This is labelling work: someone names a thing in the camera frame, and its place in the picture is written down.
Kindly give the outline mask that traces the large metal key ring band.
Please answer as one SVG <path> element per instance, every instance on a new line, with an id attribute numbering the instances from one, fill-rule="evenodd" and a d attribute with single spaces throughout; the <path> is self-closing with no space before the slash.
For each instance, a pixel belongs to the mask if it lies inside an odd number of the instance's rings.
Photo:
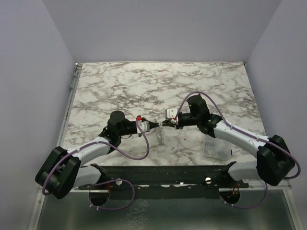
<path id="1" fill-rule="evenodd" d="M 162 146 L 164 144 L 164 138 L 163 138 L 164 132 L 159 123 L 158 123 L 158 127 L 155 128 L 155 133 L 156 133 L 156 138 L 157 138 L 159 146 Z"/>

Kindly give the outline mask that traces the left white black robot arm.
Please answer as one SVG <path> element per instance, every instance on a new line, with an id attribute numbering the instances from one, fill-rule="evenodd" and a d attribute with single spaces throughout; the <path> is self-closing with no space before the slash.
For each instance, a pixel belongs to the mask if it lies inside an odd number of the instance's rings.
<path id="1" fill-rule="evenodd" d="M 101 189 L 105 186 L 106 177 L 94 166 L 89 171 L 91 176 L 86 176 L 81 168 L 115 150 L 129 159 L 143 160 L 144 157 L 133 157 L 119 149 L 121 139 L 123 136 L 136 134 L 143 137 L 146 145 L 149 145 L 145 133 L 158 126 L 157 122 L 151 122 L 140 115 L 129 121 L 122 111 L 113 111 L 107 126 L 94 140 L 72 149 L 55 147 L 36 174 L 35 182 L 42 186 L 43 195 L 53 195 L 57 199 L 62 199 L 76 187 L 77 180 L 91 184 L 95 189 Z"/>

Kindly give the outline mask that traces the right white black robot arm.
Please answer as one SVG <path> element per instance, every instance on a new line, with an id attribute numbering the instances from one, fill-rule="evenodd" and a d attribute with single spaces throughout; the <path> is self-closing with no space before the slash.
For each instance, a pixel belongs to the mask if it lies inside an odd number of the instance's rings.
<path id="1" fill-rule="evenodd" d="M 223 186 L 232 187 L 237 181 L 253 179 L 277 186 L 280 181 L 287 179 L 295 166 L 295 160 L 281 136 L 258 135 L 230 124 L 222 115 L 210 113 L 206 101 L 200 95 L 187 98 L 187 102 L 188 113 L 182 113 L 180 108 L 166 109 L 162 125 L 174 129 L 196 126 L 201 133 L 227 141 L 254 157 L 252 161 L 233 163 L 227 172 L 221 174 Z"/>

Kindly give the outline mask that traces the clear plastic organizer box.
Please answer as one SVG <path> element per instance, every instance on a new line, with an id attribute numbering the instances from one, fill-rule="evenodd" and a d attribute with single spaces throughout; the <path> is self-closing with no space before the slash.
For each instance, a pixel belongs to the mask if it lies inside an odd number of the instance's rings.
<path id="1" fill-rule="evenodd" d="M 231 143 L 210 136 L 204 138 L 203 157 L 227 161 L 231 158 Z"/>

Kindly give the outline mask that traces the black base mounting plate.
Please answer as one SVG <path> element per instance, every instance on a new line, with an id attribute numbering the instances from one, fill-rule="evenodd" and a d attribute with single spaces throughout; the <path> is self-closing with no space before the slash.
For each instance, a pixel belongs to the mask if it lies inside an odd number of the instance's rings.
<path id="1" fill-rule="evenodd" d="M 232 190 L 235 186 L 248 188 L 243 181 L 236 182 L 228 174 L 228 165 L 202 166 L 102 166 L 98 167 L 102 176 L 96 186 L 85 184 L 80 190 L 104 190 L 109 188 L 112 199 L 128 199 L 132 190 L 123 182 L 134 185 L 136 199 L 180 199 L 207 198 L 218 199 L 219 189 Z M 114 180 L 123 183 L 117 185 Z"/>

